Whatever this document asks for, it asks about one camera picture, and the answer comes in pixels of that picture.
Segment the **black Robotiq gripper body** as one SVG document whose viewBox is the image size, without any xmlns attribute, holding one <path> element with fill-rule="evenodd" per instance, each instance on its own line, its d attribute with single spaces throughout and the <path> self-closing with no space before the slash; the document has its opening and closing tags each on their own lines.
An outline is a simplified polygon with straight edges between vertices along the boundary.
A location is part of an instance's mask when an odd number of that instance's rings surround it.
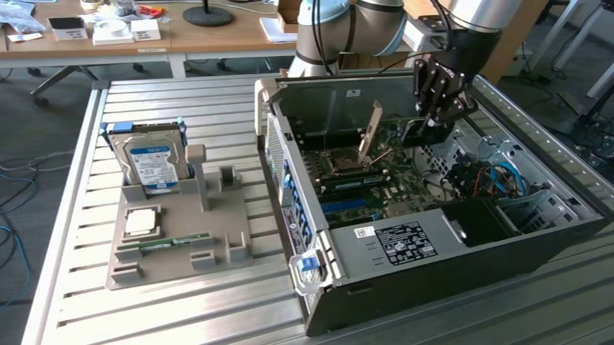
<svg viewBox="0 0 614 345">
<path fill-rule="evenodd" d="M 453 49 L 438 53 L 438 62 L 454 73 L 462 73 L 465 81 L 472 81 L 490 59 L 502 34 L 502 30 L 454 29 Z"/>
</svg>

